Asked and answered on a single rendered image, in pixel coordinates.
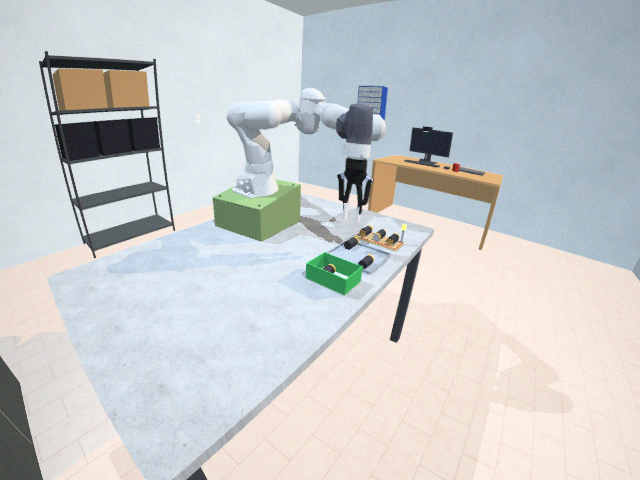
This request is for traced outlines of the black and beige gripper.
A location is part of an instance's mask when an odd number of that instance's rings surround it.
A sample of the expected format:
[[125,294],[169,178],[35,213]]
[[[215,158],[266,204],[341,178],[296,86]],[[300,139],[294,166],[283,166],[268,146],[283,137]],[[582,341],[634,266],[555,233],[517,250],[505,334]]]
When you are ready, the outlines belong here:
[[[362,171],[363,170],[363,171]],[[352,185],[355,184],[357,188],[357,211],[356,211],[356,221],[355,223],[360,222],[360,215],[362,213],[362,206],[368,204],[369,194],[371,184],[374,179],[369,178],[366,173],[367,170],[367,159],[365,160],[356,160],[356,159],[346,159],[345,171],[344,173],[340,173],[337,175],[339,181],[339,201],[343,202],[343,220],[347,219],[348,216],[348,204],[349,204],[349,196],[351,192]],[[344,194],[344,178],[347,179],[347,186]],[[364,192],[364,198],[362,194],[362,182],[366,179],[366,186]]]

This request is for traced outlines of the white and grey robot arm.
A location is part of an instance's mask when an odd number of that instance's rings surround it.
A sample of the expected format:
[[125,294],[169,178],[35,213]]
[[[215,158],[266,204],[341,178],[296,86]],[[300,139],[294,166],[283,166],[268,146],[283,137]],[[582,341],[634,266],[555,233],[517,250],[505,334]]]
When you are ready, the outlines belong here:
[[245,170],[236,178],[233,192],[255,198],[278,191],[270,142],[258,129],[272,129],[293,121],[302,133],[314,134],[321,120],[326,127],[336,129],[341,138],[347,139],[341,152],[348,158],[365,160],[370,157],[371,141],[380,140],[386,132],[382,117],[373,115],[369,105],[356,103],[347,109],[325,103],[324,99],[318,90],[307,88],[301,91],[299,109],[295,102],[282,99],[240,102],[228,108],[227,121],[241,138],[246,157]]

